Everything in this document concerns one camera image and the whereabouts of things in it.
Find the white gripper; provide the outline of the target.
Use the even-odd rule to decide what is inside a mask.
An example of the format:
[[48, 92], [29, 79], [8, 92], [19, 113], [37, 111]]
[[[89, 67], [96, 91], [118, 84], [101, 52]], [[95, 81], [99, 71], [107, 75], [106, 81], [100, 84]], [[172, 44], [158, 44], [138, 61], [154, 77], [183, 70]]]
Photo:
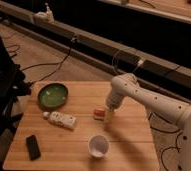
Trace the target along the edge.
[[118, 109], [121, 106], [124, 98], [125, 96], [118, 93], [115, 89], [110, 90], [106, 98], [106, 105], [109, 109], [105, 112], [105, 123], [109, 123], [111, 121], [115, 114], [113, 110]]

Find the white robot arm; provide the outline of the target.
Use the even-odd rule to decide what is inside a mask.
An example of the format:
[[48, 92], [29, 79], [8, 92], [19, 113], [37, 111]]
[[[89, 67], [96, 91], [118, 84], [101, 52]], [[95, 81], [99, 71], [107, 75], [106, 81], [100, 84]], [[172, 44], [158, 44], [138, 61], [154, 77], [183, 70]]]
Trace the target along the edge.
[[142, 88], [132, 73], [113, 77], [110, 86], [106, 98], [110, 111], [118, 109], [123, 99], [130, 97], [183, 130], [180, 166], [182, 171], [191, 171], [191, 104]]

